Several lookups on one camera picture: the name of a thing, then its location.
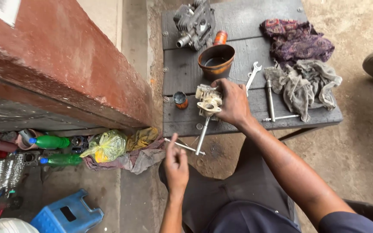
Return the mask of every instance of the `concrete floor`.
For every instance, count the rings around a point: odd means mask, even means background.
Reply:
[[[116,5],[119,0],[106,0]],[[90,0],[79,0],[89,16],[106,35],[102,11],[88,9]],[[154,90],[154,122],[162,127],[163,52],[160,13],[176,9],[182,0],[124,0],[122,52]],[[315,29],[323,32],[335,44],[328,61],[342,85],[334,95],[344,115],[344,121],[287,142],[343,198],[373,204],[373,80],[363,71],[363,59],[373,51],[373,0],[302,0]],[[110,13],[111,22],[119,13]],[[140,18],[134,24],[131,20]],[[273,131],[276,137],[288,131]],[[192,144],[195,138],[183,138]],[[238,152],[244,140],[242,134],[214,135],[205,138],[205,157],[189,156],[189,162],[202,174],[225,178],[235,169]],[[104,220],[89,232],[158,232],[167,191],[160,183],[157,167],[140,175],[125,170],[90,172],[84,165],[66,168],[49,177],[44,184],[45,201],[50,203],[79,188],[86,188],[90,201],[105,212]],[[304,233],[316,232],[306,216],[301,214]]]

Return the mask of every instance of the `forearm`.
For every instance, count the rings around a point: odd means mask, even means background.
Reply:
[[[182,201],[184,197],[168,195],[162,225],[159,233],[181,233],[182,232]]]
[[[267,132],[255,118],[248,119],[239,128],[260,149],[280,186],[314,226],[335,211],[354,213],[303,159]]]

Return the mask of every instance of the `blue bottle cap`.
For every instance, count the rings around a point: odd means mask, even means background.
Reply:
[[[28,142],[34,144],[34,143],[37,142],[37,139],[36,139],[36,138],[30,138],[30,139],[28,140]]]
[[[40,163],[41,164],[45,164],[45,163],[48,163],[48,162],[49,162],[48,158],[40,158]]]

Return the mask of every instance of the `blue plastic stool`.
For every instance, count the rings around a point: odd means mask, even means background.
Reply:
[[[88,193],[80,189],[77,193],[45,206],[31,221],[40,233],[84,233],[103,219],[100,208],[90,209],[83,197]]]

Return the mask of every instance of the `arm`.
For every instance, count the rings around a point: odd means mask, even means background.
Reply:
[[[182,232],[182,201],[189,179],[188,158],[183,149],[175,147],[178,134],[172,136],[172,140],[166,150],[164,167],[168,179],[168,201],[159,233]]]
[[[211,86],[220,86],[224,93],[218,117],[237,127],[256,144],[280,186],[300,206],[316,229],[327,214],[336,211],[355,213],[303,159],[251,115],[244,85],[219,79]]]

